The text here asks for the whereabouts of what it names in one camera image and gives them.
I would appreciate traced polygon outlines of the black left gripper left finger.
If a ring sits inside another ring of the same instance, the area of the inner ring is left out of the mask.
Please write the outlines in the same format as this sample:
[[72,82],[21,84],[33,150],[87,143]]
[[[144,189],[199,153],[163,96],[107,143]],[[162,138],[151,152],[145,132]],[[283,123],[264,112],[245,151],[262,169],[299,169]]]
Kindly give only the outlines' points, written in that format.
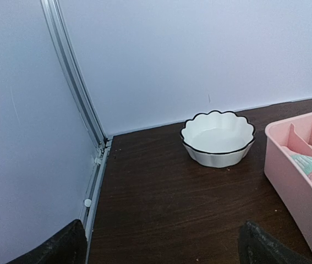
[[85,263],[87,239],[81,220],[75,219],[33,250],[11,264]]

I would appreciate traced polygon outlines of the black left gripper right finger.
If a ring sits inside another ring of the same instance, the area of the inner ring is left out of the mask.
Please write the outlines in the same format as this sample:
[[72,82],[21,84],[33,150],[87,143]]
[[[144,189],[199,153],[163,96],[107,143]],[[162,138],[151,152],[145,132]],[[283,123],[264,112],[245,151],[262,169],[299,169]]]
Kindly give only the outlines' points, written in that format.
[[312,263],[251,221],[245,222],[239,230],[238,254],[240,263]]

